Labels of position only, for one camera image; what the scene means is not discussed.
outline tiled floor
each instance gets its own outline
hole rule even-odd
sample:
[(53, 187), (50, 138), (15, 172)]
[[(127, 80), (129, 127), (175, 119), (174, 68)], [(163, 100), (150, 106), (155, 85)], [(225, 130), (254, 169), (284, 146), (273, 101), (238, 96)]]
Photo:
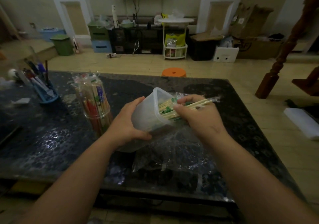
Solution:
[[(264, 100), (258, 99), (254, 93), (273, 62), (236, 60), (235, 63), (217, 63), (192, 61), (189, 58), (164, 61), (160, 55), (122, 55), (107, 59), (105, 54), (96, 54), (92, 49), (85, 49), (81, 55), (55, 57), (49, 61), (49, 69), (160, 76), (165, 68), (180, 67), (186, 70), (187, 77), (228, 79), (309, 203), (319, 212), (319, 142), (305, 138), (282, 113), (286, 107), (286, 99), (292, 99), (299, 105), (319, 103), (319, 97), (310, 97), (291, 83), (293, 78), (306, 78), (318, 66), (319, 60), (303, 61), (299, 57), (289, 57), (270, 96)], [(7, 201), (11, 205), (10, 200), (3, 199), (0, 200), (0, 207), (5, 207)], [(106, 223), (186, 223), (158, 216), (134, 215), (131, 218), (128, 215), (132, 214), (106, 210), (93, 210), (92, 215), (102, 218)]]

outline green storage box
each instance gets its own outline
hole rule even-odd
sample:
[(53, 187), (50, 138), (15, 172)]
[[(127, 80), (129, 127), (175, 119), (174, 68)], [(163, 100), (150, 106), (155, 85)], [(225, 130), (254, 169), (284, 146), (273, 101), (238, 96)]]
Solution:
[(91, 40), (109, 40), (108, 30), (105, 27), (98, 26), (96, 21), (91, 21), (88, 25)]
[(65, 34), (57, 34), (50, 38), (58, 52), (58, 55), (69, 56), (74, 54), (70, 37)]

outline power strip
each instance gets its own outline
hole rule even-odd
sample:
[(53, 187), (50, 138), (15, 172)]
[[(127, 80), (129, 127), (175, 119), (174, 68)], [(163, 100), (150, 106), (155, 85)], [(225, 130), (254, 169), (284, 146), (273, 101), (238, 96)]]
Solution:
[(117, 57), (117, 54), (107, 54), (106, 58), (114, 58)]

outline blue pen holder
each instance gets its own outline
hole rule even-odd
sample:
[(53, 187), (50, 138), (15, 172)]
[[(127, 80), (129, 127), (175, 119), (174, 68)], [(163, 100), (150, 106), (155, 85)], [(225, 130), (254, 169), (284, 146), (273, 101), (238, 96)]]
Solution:
[(38, 94), (40, 104), (48, 104), (48, 103), (51, 103), (51, 102), (53, 102), (53, 101), (55, 101), (55, 100), (57, 100), (59, 98), (59, 95), (56, 92), (56, 90), (54, 89), (51, 81), (49, 81), (49, 84), (47, 85), (47, 87), (49, 89), (53, 90), (53, 93), (54, 93), (53, 97), (49, 96), (46, 93), (46, 91), (44, 89), (42, 89), (41, 87), (39, 87), (38, 85), (35, 85), (35, 84), (32, 84), (32, 85), (33, 85), (33, 88), (35, 89), (35, 91)]

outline orange stool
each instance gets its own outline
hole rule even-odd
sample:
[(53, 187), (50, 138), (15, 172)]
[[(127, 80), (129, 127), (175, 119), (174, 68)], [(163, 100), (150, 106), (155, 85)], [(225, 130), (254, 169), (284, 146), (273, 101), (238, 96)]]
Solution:
[(168, 68), (162, 72), (163, 77), (186, 77), (186, 71), (181, 68)]

